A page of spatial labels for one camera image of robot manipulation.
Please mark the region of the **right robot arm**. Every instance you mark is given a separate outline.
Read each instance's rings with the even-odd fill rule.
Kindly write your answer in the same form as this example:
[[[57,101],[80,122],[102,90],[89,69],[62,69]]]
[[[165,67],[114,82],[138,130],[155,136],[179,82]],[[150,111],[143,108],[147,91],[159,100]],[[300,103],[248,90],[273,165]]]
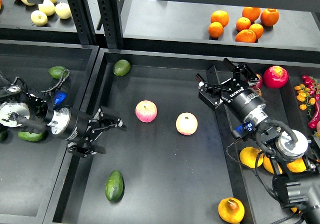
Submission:
[[[264,187],[267,193],[282,208],[297,208],[300,221],[319,223],[319,139],[315,135],[307,138],[264,112],[266,101],[253,89],[259,78],[247,64],[239,65],[228,58],[223,64],[232,77],[222,83],[210,84],[196,74],[199,98],[212,110],[225,104],[240,122],[231,132],[231,145],[249,139],[256,143],[259,151],[252,170],[256,177],[260,156],[270,160],[274,176],[272,187]]]

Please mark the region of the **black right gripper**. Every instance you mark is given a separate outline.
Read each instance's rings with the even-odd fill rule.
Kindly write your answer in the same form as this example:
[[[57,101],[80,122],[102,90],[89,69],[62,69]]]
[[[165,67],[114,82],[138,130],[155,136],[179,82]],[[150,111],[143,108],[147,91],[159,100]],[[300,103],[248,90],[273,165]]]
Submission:
[[[238,64],[224,58],[223,64],[232,72],[232,81],[210,84],[199,73],[195,75],[198,82],[199,98],[212,110],[224,104],[240,123],[251,123],[254,127],[268,119],[264,112],[266,101],[251,87],[259,82],[259,77],[247,64]]]

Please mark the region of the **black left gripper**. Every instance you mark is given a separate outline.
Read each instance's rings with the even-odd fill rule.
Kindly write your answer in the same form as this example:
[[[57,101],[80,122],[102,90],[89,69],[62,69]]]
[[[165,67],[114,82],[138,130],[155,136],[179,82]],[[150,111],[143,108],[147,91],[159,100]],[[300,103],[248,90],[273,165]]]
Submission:
[[[100,106],[93,118],[67,106],[54,110],[51,119],[52,134],[68,141],[68,153],[81,158],[97,153],[106,154],[105,148],[93,145],[93,141],[99,133],[112,128],[127,129],[120,114],[106,106]]]

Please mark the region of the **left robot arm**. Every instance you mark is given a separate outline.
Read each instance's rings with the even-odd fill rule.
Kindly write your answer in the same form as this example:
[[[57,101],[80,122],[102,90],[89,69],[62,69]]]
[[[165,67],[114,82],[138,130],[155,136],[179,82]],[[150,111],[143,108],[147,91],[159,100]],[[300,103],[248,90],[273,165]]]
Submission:
[[[50,128],[52,135],[67,141],[69,153],[86,158],[96,153],[105,154],[105,148],[94,142],[112,128],[126,129],[120,115],[110,108],[100,106],[90,116],[70,106],[57,108],[53,104],[53,93],[59,90],[69,77],[69,69],[61,72],[55,86],[45,91],[27,87],[25,81],[16,77],[0,89],[0,129],[22,128],[30,133],[43,133]]]

